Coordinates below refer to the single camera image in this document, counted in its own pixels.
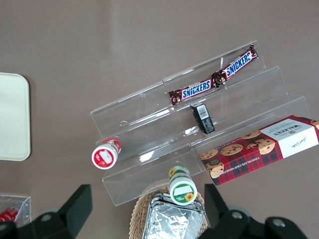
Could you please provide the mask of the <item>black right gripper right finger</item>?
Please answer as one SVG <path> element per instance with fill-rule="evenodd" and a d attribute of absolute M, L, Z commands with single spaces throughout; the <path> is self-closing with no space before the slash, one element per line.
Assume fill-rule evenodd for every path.
<path fill-rule="evenodd" d="M 248 230 L 250 219 L 239 210 L 227 207 L 213 184 L 204 187 L 205 211 L 210 228 L 204 232 L 205 239 L 242 239 Z"/>

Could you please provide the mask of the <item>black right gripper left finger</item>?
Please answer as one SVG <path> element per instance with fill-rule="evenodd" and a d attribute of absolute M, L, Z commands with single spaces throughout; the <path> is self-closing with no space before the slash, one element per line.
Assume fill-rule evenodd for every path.
<path fill-rule="evenodd" d="M 36 239 L 74 239 L 93 208 L 91 185 L 81 185 L 57 212 L 40 215 L 32 230 Z"/>

